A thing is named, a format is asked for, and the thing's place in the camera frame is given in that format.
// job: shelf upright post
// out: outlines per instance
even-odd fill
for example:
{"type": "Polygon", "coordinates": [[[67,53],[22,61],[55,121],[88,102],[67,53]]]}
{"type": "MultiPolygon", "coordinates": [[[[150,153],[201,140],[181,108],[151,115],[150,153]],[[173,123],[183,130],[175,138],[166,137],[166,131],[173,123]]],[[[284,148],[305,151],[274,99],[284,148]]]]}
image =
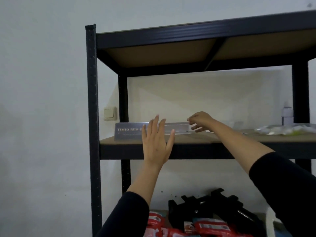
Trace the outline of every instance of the shelf upright post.
{"type": "Polygon", "coordinates": [[[92,236],[102,227],[96,25],[86,26],[92,236]]]}
{"type": "MultiPolygon", "coordinates": [[[[119,121],[128,122],[128,95],[127,77],[118,76],[118,102],[119,102],[119,121]]],[[[131,161],[121,159],[122,192],[125,193],[131,185],[131,161]]]]}
{"type": "MultiPolygon", "coordinates": [[[[292,65],[294,123],[309,123],[308,61],[299,60],[292,65]]],[[[310,159],[296,159],[295,163],[312,171],[310,159]]]]}

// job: white wall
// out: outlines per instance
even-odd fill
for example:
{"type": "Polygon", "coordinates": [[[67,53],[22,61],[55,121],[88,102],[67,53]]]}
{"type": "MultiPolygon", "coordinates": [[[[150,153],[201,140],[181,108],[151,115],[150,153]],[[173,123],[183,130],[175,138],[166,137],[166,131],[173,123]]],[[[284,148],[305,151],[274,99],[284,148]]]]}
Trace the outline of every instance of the white wall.
{"type": "MultiPolygon", "coordinates": [[[[119,31],[307,10],[309,2],[314,8],[316,0],[0,0],[0,236],[91,235],[85,25],[119,31]]],[[[313,76],[315,66],[310,63],[313,76]]],[[[102,118],[103,107],[118,106],[117,76],[100,62],[98,75],[102,118]]],[[[277,111],[291,95],[289,67],[131,78],[128,85],[131,121],[156,113],[180,121],[205,110],[254,127],[278,122],[277,111]]],[[[100,120],[100,132],[113,135],[114,123],[100,120]]],[[[139,161],[131,165],[133,177],[139,161]]],[[[120,161],[101,166],[105,219],[121,194],[120,161]]],[[[170,161],[152,207],[219,186],[250,210],[265,207],[234,160],[170,161]]]]}

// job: white bottle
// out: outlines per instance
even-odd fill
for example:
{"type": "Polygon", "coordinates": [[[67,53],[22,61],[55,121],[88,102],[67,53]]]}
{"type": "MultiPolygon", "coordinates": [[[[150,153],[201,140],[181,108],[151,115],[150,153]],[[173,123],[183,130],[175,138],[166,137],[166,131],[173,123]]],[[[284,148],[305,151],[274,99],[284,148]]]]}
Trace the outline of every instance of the white bottle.
{"type": "Polygon", "coordinates": [[[284,103],[282,109],[282,125],[293,125],[294,123],[294,111],[293,108],[289,106],[288,102],[284,103]]]}

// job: black long-sleeve shirt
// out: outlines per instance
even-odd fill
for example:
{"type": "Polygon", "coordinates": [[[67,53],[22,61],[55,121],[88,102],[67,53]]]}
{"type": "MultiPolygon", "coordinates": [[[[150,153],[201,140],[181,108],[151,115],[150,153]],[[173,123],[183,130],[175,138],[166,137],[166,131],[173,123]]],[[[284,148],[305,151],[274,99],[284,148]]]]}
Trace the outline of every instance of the black long-sleeve shirt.
{"type": "MultiPolygon", "coordinates": [[[[249,177],[276,216],[294,236],[316,236],[316,177],[272,152],[258,159],[249,177]]],[[[147,202],[126,192],[97,237],[144,235],[149,215],[147,202]]]]}

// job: hand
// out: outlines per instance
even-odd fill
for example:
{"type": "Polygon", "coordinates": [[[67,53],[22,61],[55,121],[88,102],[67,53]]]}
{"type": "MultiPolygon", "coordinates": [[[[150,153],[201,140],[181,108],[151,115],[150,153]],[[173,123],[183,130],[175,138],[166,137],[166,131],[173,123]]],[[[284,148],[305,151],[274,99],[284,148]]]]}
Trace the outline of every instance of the hand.
{"type": "Polygon", "coordinates": [[[144,151],[144,162],[150,166],[158,167],[159,170],[169,159],[172,146],[175,139],[175,131],[172,130],[168,143],[165,141],[165,123],[166,119],[163,119],[158,126],[159,115],[151,120],[148,124],[147,134],[146,126],[142,128],[142,140],[144,151]]]}
{"type": "Polygon", "coordinates": [[[210,124],[214,121],[214,119],[208,113],[200,111],[190,116],[187,121],[190,122],[190,125],[196,124],[191,127],[192,130],[195,130],[195,132],[201,132],[209,130],[210,124]]]}

